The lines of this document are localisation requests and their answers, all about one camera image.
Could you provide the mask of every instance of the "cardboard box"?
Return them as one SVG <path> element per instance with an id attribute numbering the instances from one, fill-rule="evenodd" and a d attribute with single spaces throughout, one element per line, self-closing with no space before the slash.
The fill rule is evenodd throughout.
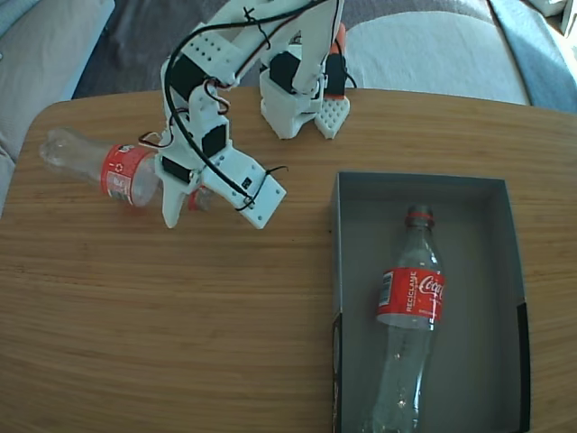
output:
<path id="1" fill-rule="evenodd" d="M 435 212 L 443 318 L 423 386 L 422 432 L 529 430 L 527 306 L 504 180 L 341 172 L 334 188 L 334 431 L 374 403 L 387 328 L 376 311 L 411 204 Z"/>

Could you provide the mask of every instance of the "red bottle label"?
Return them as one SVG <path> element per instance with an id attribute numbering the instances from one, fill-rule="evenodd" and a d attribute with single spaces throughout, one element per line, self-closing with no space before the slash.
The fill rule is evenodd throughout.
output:
<path id="1" fill-rule="evenodd" d="M 408 314 L 441 319 L 444 276 L 419 268 L 394 268 L 382 277 L 378 316 Z"/>
<path id="2" fill-rule="evenodd" d="M 100 174 L 102 191 L 133 205 L 133 180 L 138 166 L 151 154 L 142 146 L 117 145 L 106 155 Z"/>

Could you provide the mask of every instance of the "bottle cap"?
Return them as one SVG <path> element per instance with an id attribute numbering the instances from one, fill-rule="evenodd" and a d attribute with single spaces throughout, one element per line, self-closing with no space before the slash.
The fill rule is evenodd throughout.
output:
<path id="1" fill-rule="evenodd" d="M 435 217 L 433 209 L 427 205 L 413 205 L 407 211 L 405 224 L 409 227 L 425 226 L 433 228 L 435 225 Z"/>

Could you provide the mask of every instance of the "gray fabric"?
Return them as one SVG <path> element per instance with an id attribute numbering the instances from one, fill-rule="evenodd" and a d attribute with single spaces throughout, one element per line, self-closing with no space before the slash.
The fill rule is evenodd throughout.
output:
<path id="1" fill-rule="evenodd" d="M 116 0 L 116 9 L 80 80 L 75 97 L 160 88 L 160 66 L 198 23 L 210 20 L 227 0 Z M 486 0 L 345 0 L 348 28 L 383 15 L 448 11 L 489 23 Z M 258 83 L 254 69 L 244 85 Z"/>
<path id="2" fill-rule="evenodd" d="M 40 0 L 0 0 L 0 37 Z"/>
<path id="3" fill-rule="evenodd" d="M 577 113 L 577 85 L 545 18 L 520 0 L 490 0 L 533 106 Z"/>
<path id="4" fill-rule="evenodd" d="M 353 27 L 346 43 L 349 72 L 360 88 L 529 102 L 501 31 L 470 16 L 383 16 Z"/>

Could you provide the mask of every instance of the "wood grain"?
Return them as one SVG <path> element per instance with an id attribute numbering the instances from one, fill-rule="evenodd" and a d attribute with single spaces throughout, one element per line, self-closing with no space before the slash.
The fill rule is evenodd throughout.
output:
<path id="1" fill-rule="evenodd" d="M 286 201 L 264 231 L 225 203 L 174 230 L 46 171 L 46 132 L 134 143 L 160 130 L 144 93 L 50 107 L 32 126 L 0 220 L 0 431 L 326 432 L 338 170 L 504 178 L 524 259 L 534 431 L 577 414 L 577 119 L 531 107 L 352 91 L 336 140 L 279 141 L 256 89 L 231 93 L 235 145 Z"/>

